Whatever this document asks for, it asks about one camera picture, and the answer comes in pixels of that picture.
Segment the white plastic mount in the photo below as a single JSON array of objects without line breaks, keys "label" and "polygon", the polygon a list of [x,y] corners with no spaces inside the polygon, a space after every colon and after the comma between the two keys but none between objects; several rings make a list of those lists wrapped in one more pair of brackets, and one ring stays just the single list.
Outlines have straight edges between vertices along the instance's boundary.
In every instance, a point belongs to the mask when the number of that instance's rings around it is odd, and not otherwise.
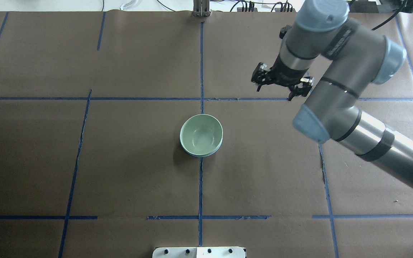
[{"label": "white plastic mount", "polygon": [[152,258],[246,258],[241,247],[156,248]]}]

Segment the bowl rim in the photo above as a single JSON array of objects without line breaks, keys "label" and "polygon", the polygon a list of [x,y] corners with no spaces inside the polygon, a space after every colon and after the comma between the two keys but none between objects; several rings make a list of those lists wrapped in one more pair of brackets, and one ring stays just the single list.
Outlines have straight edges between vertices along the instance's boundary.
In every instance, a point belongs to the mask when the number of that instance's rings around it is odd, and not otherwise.
[{"label": "bowl rim", "polygon": [[[210,117],[212,117],[212,118],[219,124],[219,127],[221,128],[221,140],[219,141],[218,145],[215,147],[215,149],[214,149],[212,152],[200,153],[200,154],[198,154],[198,153],[193,153],[193,152],[190,152],[189,150],[187,150],[186,147],[184,146],[183,142],[182,142],[181,137],[182,137],[182,134],[183,134],[183,132],[184,132],[184,129],[185,129],[186,124],[187,124],[191,119],[193,119],[193,118],[196,117],[196,116],[210,116]],[[221,122],[220,122],[216,117],[214,117],[214,116],[212,116],[212,115],[209,115],[209,114],[196,114],[196,115],[191,116],[190,118],[188,118],[188,119],[186,120],[186,122],[184,122],[184,124],[182,124],[181,130],[179,131],[179,142],[181,143],[182,148],[183,148],[187,153],[189,153],[190,155],[193,155],[193,156],[195,156],[195,157],[206,157],[206,156],[209,156],[209,155],[215,153],[215,152],[219,149],[219,147],[221,147],[221,144],[223,143],[223,136],[224,136],[223,125],[221,124]]]}]

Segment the green bowl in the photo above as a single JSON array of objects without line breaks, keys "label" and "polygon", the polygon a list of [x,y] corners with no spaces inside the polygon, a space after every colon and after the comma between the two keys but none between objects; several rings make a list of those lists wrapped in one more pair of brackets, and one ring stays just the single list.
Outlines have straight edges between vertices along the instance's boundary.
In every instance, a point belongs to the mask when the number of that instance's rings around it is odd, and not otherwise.
[{"label": "green bowl", "polygon": [[200,114],[187,119],[179,133],[182,148],[192,156],[207,157],[223,142],[223,127],[214,117]]}]

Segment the light blue cap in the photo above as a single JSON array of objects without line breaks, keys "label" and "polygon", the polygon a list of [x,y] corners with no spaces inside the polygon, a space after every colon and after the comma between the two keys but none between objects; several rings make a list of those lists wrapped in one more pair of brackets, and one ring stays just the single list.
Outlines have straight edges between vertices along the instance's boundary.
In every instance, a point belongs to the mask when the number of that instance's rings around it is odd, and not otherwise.
[{"label": "light blue cap", "polygon": [[305,104],[300,106],[299,112],[293,119],[293,126],[310,139],[321,144],[331,138],[323,123]]},{"label": "light blue cap", "polygon": [[382,84],[388,81],[397,72],[406,60],[406,50],[396,42],[385,36],[386,50],[377,77],[372,81],[375,84]]},{"label": "light blue cap", "polygon": [[312,32],[339,28],[348,18],[350,8],[344,0],[305,0],[295,22]]}]

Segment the white floor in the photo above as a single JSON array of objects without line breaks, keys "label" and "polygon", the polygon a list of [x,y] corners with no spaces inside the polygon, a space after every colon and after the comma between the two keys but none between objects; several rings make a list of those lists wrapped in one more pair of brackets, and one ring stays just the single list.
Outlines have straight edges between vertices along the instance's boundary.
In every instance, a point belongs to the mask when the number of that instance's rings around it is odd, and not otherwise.
[{"label": "white floor", "polygon": [[[104,10],[119,9],[131,0],[104,0]],[[193,0],[160,0],[164,5],[173,10],[192,10]],[[278,0],[256,0],[254,2],[274,3]],[[296,10],[299,10],[304,0],[290,0]],[[229,11],[234,5],[234,0],[211,2],[212,10]],[[0,11],[100,11],[103,7],[102,0],[0,0]],[[272,5],[255,5],[259,11],[270,11]],[[125,7],[128,11],[164,11],[168,10],[156,0],[132,0],[132,4]]]}]

